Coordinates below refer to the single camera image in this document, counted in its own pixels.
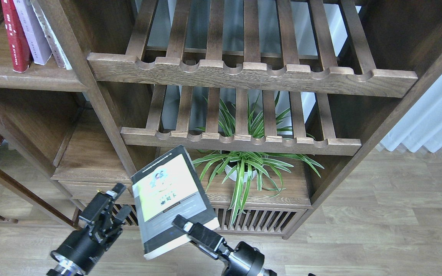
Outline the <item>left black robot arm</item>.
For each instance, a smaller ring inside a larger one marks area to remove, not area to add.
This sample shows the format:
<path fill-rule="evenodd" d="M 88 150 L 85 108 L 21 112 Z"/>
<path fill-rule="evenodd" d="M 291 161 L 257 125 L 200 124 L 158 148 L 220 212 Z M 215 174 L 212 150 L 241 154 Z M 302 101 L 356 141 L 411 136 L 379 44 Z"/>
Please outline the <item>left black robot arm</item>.
<path fill-rule="evenodd" d="M 93 269 L 121 235 L 125 218 L 132 211 L 131 206 L 125 205 L 116 216 L 112 215 L 116 199 L 126 189 L 124 184 L 117 183 L 105 194 L 96 194 L 79 216 L 86 227 L 72 231 L 58 249 L 51 251 L 58 265 L 47 272 L 48 276 L 83 276 Z"/>

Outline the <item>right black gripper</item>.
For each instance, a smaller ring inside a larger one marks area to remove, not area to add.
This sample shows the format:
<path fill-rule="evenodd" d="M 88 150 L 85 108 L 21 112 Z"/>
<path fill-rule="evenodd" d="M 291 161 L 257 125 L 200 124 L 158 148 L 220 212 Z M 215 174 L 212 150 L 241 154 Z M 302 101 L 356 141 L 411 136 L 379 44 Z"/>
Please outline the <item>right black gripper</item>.
<path fill-rule="evenodd" d="M 263 267 L 265 256 L 258 248 L 241 241 L 235 249 L 228 246 L 225 238 L 204 227 L 193 223 L 182 215 L 177 215 L 172 222 L 184 234 L 187 234 L 197 248 L 214 260 L 221 260 L 225 268 L 222 276 L 276 276 L 277 273 Z"/>

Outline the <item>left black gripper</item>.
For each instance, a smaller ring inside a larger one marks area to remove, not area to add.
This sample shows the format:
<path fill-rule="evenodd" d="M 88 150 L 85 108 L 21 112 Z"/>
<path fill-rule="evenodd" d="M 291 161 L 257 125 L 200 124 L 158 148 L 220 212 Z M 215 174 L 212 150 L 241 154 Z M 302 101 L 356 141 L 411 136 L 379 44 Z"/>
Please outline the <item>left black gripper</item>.
<path fill-rule="evenodd" d="M 123 224 L 133 225 L 131 206 L 114 204 L 126 190 L 126 185 L 117 183 L 105 194 L 96 194 L 79 217 L 86 226 L 72 231 L 58 249 L 51 251 L 51 257 L 58 262 L 51 274 L 89 274 L 122 234 Z"/>

